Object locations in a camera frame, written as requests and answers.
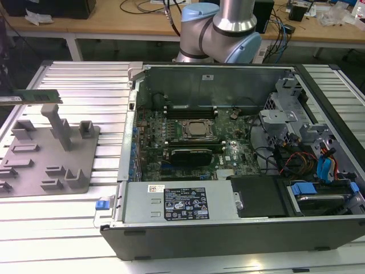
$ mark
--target power supply label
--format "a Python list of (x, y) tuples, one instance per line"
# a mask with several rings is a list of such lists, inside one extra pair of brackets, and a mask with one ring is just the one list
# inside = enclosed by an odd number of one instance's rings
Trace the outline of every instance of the power supply label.
[(164, 205), (167, 221), (209, 219), (205, 187), (165, 188)]

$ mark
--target wooden table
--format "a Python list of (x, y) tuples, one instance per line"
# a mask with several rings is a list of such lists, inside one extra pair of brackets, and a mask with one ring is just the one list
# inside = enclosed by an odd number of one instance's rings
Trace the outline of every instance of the wooden table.
[[(365, 49), (365, 32), (357, 27), (344, 23), (343, 25), (322, 27), (316, 18), (303, 19), (302, 22), (289, 21), (284, 12), (285, 0), (276, 0), (275, 10), (284, 23), (294, 27), (290, 45), (308, 47), (337, 47), (347, 49)], [(111, 40), (143, 40), (143, 41), (179, 41), (166, 16), (161, 14), (128, 14), (119, 9), (121, 0), (97, 0), (96, 9), (88, 20), (54, 18), (50, 25), (34, 26), (24, 18), (7, 17), (10, 24), (25, 37), (58, 37), (67, 41), (74, 61), (81, 61), (82, 55), (77, 39), (111, 39)], [(147, 10), (157, 9), (162, 5), (143, 4)], [(123, 8), (139, 12), (134, 0), (129, 0)], [(180, 28), (180, 15), (172, 6), (172, 15), (177, 28)], [(17, 34), (9, 29), (9, 35)], [(262, 34), (262, 45), (255, 58), (261, 63), (266, 49), (278, 36), (278, 30), (269, 23), (266, 33)]]

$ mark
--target blue wire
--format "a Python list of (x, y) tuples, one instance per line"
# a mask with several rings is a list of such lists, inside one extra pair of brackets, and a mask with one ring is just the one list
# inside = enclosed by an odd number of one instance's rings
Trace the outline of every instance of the blue wire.
[(270, 19), (270, 21), (275, 22), (275, 23), (277, 23), (277, 24), (280, 24), (280, 27), (281, 27), (281, 28), (282, 28), (282, 30), (283, 30), (283, 40), (284, 40), (284, 45), (280, 48), (279, 56), (278, 56), (278, 58), (277, 58), (277, 59), (276, 59), (276, 61), (275, 61), (275, 64), (276, 64), (276, 63), (280, 60), (281, 56), (283, 55), (284, 50), (285, 50), (285, 47), (286, 47), (286, 31), (285, 31), (285, 27), (284, 27), (284, 25), (283, 25), (283, 23), (282, 23), (282, 22), (279, 22), (279, 21), (276, 21), (276, 20), (271, 20), (271, 19)]

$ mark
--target motherboard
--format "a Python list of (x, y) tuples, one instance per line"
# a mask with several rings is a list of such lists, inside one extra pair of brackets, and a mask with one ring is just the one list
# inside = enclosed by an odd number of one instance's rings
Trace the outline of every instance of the motherboard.
[(260, 172), (248, 141), (252, 116), (218, 109), (213, 119), (137, 113), (142, 181), (225, 180)]

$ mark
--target table leg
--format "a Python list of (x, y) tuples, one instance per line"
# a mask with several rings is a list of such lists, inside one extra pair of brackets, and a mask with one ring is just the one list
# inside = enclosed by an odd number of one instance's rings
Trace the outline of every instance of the table leg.
[(318, 57), (319, 57), (319, 55), (321, 54), (322, 50), (323, 50), (323, 47), (317, 47), (317, 48), (315, 49), (315, 51), (314, 51), (313, 57), (314, 57), (315, 59), (318, 59)]
[(118, 40), (112, 40), (112, 41), (113, 41), (114, 51), (118, 52), (119, 51)]
[(253, 58), (252, 63), (262, 64), (267, 48), (270, 45), (271, 45), (271, 40), (262, 40), (260, 48), (258, 49), (256, 56)]
[(83, 61), (81, 49), (78, 40), (75, 37), (66, 38), (68, 49), (73, 61)]

